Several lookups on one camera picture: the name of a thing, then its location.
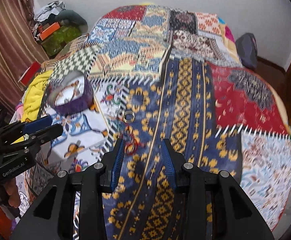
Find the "curtain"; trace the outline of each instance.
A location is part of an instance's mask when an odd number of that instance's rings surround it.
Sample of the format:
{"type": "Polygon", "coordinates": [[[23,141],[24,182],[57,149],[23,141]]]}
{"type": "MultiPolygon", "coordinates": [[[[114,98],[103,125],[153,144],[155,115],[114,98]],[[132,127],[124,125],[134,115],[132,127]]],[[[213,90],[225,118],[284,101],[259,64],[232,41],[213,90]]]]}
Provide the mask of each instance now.
{"type": "Polygon", "coordinates": [[[48,59],[29,29],[33,0],[0,0],[0,102],[13,112],[23,95],[18,83],[34,62],[48,59]]]}

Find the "human hand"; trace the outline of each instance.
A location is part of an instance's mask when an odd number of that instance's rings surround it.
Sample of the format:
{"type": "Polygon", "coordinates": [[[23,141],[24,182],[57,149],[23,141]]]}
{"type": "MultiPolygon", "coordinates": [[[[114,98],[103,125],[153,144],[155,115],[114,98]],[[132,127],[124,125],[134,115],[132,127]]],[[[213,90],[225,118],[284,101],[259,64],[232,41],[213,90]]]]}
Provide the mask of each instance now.
{"type": "Polygon", "coordinates": [[[16,185],[16,179],[12,179],[8,182],[6,182],[4,185],[4,188],[9,195],[9,205],[17,208],[21,204],[20,196],[18,193],[18,187],[16,185]]]}

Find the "silver bolt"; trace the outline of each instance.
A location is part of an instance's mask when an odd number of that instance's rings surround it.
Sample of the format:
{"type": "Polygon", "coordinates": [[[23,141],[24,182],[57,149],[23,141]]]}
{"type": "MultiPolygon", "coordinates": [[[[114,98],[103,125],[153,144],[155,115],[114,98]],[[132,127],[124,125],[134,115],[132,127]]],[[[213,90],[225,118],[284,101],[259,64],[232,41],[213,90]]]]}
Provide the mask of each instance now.
{"type": "Polygon", "coordinates": [[[224,178],[227,178],[229,176],[229,173],[227,171],[221,171],[220,175],[224,178]]]}
{"type": "Polygon", "coordinates": [[[193,164],[192,163],[185,163],[183,164],[183,166],[187,169],[187,170],[190,170],[193,168],[193,164]]]}
{"type": "Polygon", "coordinates": [[[58,172],[58,177],[63,178],[66,175],[66,171],[59,171],[58,172]]]}
{"type": "Polygon", "coordinates": [[[95,169],[101,169],[101,168],[103,167],[103,164],[102,164],[102,163],[95,163],[95,164],[93,165],[93,167],[94,167],[95,169]]]}

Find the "patchwork quilt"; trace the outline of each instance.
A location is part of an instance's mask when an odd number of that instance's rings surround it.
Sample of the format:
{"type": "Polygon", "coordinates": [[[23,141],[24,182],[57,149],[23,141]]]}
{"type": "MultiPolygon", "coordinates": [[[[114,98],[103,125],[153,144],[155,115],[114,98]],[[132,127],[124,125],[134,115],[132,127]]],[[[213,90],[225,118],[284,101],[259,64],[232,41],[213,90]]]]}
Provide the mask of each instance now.
{"type": "MultiPolygon", "coordinates": [[[[66,50],[38,116],[50,114],[64,133],[18,177],[23,213],[58,171],[83,171],[121,137],[127,147],[119,185],[103,194],[107,238],[179,239],[184,196],[170,187],[160,149],[169,138],[186,161],[231,173],[274,229],[291,188],[291,131],[274,90],[241,65],[222,19],[166,6],[123,6],[66,50]],[[94,102],[61,116],[47,98],[71,70],[88,77],[94,102]],[[127,110],[135,115],[131,123],[123,118],[127,110]]],[[[79,199],[77,192],[73,239],[79,238],[79,199]]],[[[210,239],[211,203],[207,215],[210,239]]]]}

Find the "purple tape roll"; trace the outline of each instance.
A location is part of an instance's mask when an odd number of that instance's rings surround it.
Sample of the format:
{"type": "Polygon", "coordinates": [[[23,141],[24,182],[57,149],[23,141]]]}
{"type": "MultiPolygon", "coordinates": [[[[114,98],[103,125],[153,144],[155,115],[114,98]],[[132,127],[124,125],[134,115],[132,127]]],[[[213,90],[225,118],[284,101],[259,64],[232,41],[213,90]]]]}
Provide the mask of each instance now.
{"type": "Polygon", "coordinates": [[[92,85],[87,77],[80,71],[71,71],[63,78],[61,84],[51,92],[48,103],[53,109],[55,109],[55,111],[57,111],[57,113],[67,116],[77,114],[88,109],[93,103],[93,97],[94,94],[92,85]],[[79,82],[79,79],[82,80],[82,77],[84,78],[83,93],[80,93],[80,96],[72,100],[65,99],[64,102],[60,104],[60,97],[63,91],[69,87],[72,87],[75,82],[79,82]]]}

